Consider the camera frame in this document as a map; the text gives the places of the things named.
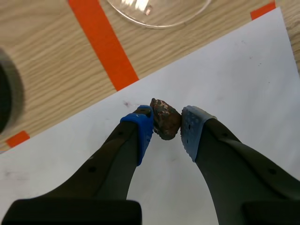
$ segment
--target brown stone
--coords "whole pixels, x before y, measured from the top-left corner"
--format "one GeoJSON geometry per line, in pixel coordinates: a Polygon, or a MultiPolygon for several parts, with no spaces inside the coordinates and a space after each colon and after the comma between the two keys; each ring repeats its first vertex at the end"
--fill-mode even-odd
{"type": "Polygon", "coordinates": [[[154,113],[154,132],[163,140],[173,139],[180,126],[181,115],[165,101],[153,98],[150,106],[154,113]]]}

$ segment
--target blue gripper pad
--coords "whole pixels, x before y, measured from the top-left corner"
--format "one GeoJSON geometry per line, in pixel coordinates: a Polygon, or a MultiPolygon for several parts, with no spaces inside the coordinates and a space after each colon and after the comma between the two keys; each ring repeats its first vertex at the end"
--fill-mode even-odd
{"type": "Polygon", "coordinates": [[[142,163],[142,159],[153,134],[154,115],[152,108],[148,105],[141,105],[138,109],[151,109],[151,116],[147,117],[144,114],[131,113],[123,117],[120,122],[134,122],[139,127],[139,158],[137,164],[139,166],[142,163]]]}
{"type": "Polygon", "coordinates": [[[203,126],[207,120],[216,119],[216,117],[190,105],[183,108],[181,115],[181,141],[184,149],[195,162],[203,126]]]}

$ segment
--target blurry black object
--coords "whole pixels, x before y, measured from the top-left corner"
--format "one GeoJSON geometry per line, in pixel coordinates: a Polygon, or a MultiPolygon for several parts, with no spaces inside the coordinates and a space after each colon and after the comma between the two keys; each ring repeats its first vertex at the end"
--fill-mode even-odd
{"type": "Polygon", "coordinates": [[[6,127],[12,111],[12,92],[4,68],[0,64],[0,133],[6,127]]]}
{"type": "Polygon", "coordinates": [[[17,68],[0,48],[0,134],[23,113],[24,88],[17,68]]]}

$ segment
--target screw hole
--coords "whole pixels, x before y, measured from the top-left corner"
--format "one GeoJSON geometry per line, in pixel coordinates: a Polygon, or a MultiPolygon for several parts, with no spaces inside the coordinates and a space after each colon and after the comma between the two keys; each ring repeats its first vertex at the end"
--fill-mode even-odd
{"type": "Polygon", "coordinates": [[[96,168],[95,166],[91,166],[91,167],[89,168],[89,172],[90,172],[90,173],[94,173],[96,170],[97,170],[97,168],[96,168]]]}
{"type": "Polygon", "coordinates": [[[274,169],[268,169],[269,173],[271,173],[272,175],[275,175],[277,172],[274,169]]]}

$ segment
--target clear glass dish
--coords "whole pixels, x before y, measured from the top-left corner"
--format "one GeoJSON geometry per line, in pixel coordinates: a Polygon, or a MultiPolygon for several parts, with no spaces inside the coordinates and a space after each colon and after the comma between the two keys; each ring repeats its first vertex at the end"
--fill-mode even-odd
{"type": "Polygon", "coordinates": [[[149,28],[182,25],[201,12],[211,0],[107,0],[130,21],[149,28]]]}

